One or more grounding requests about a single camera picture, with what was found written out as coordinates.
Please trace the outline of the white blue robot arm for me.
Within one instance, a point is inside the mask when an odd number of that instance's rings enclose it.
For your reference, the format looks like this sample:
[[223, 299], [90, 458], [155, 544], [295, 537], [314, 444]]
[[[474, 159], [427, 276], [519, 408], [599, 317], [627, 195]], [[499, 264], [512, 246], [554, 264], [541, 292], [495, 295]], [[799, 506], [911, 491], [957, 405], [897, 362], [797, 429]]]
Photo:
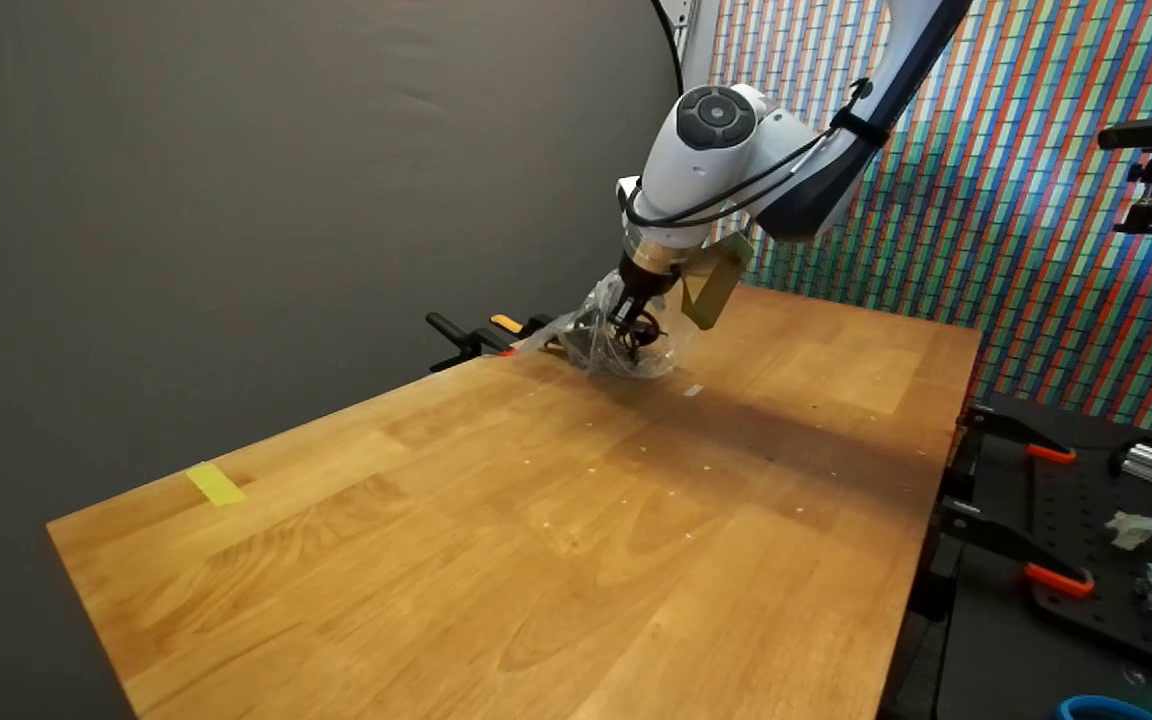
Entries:
[[609, 318], [627, 333], [714, 221], [745, 211], [771, 238], [810, 238], [862, 164], [887, 143], [973, 0], [887, 0], [879, 68], [823, 127], [809, 127], [750, 84], [699, 84], [669, 107], [644, 172], [618, 184], [627, 253]]

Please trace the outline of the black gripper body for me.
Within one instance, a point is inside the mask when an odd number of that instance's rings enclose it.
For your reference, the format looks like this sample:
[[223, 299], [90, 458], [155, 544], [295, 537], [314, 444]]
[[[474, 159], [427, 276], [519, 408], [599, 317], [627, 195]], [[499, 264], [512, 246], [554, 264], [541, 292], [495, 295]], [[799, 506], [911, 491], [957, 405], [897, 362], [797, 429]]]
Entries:
[[618, 261], [618, 299], [610, 302], [610, 323], [627, 328], [654, 295], [670, 288], [670, 273], [646, 273], [630, 254]]

